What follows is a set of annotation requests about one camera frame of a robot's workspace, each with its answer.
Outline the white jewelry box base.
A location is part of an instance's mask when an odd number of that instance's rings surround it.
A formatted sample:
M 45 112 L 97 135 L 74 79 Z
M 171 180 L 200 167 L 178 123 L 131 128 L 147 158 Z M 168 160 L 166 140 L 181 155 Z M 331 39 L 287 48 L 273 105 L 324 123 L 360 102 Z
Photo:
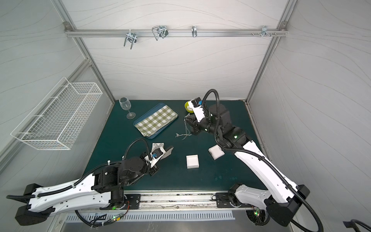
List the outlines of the white jewelry box base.
M 199 168 L 199 157 L 198 155 L 186 156 L 187 169 Z

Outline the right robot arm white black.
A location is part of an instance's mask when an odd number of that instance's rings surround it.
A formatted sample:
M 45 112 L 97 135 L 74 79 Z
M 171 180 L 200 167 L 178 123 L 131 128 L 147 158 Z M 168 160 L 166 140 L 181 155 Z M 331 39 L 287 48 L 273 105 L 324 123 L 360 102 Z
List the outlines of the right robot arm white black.
M 208 90 L 203 98 L 186 102 L 185 109 L 188 115 L 184 121 L 190 126 L 191 134 L 197 135 L 203 131 L 213 135 L 216 144 L 208 150 L 213 159 L 231 152 L 249 167 L 267 188 L 261 190 L 235 184 L 227 194 L 231 207 L 251 206 L 247 215 L 257 226 L 266 225 L 273 219 L 281 226 L 293 224 L 307 232 L 307 228 L 294 220 L 300 207 L 304 206 L 313 216 L 317 230 L 324 230 L 319 216 L 306 201 L 310 194 L 309 189 L 282 174 L 245 131 L 232 124 L 230 112 L 220 103 L 219 94 L 215 89 Z

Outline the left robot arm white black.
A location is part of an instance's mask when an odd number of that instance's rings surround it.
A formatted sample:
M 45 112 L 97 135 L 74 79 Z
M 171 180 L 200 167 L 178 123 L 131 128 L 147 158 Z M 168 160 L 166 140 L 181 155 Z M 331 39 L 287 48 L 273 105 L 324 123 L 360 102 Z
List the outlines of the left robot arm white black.
M 26 186 L 23 195 L 7 195 L 7 199 L 24 203 L 15 219 L 21 226 L 35 225 L 67 211 L 138 209 L 141 196 L 126 194 L 125 188 L 146 175 L 153 176 L 157 163 L 170 156 L 173 147 L 163 143 L 151 147 L 144 138 L 135 139 L 126 149 L 122 160 L 101 164 L 81 178 L 63 184 L 43 187 L 36 183 Z

